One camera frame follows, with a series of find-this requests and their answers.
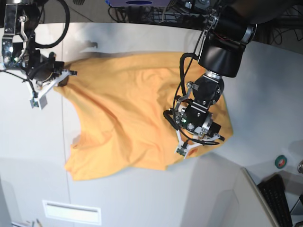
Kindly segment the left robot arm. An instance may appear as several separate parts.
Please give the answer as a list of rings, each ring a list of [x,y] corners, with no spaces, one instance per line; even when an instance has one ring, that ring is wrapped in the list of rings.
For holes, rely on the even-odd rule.
[[[175,95],[164,117],[187,141],[217,145],[224,137],[210,107],[224,90],[224,77],[234,78],[246,46],[259,24],[282,15],[296,0],[219,0],[210,9],[200,40],[200,52],[184,53],[179,62],[181,95]]]

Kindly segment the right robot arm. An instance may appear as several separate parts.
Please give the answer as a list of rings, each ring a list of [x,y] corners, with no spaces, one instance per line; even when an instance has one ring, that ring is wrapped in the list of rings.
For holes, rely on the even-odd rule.
[[[41,54],[41,49],[57,46],[66,36],[70,24],[70,10],[66,1],[59,4],[65,14],[65,26],[61,36],[51,44],[36,42],[38,27],[45,0],[2,0],[0,2],[0,27],[4,33],[0,38],[3,71],[19,70],[26,81],[47,82],[61,76],[64,62],[57,61],[55,53]]]

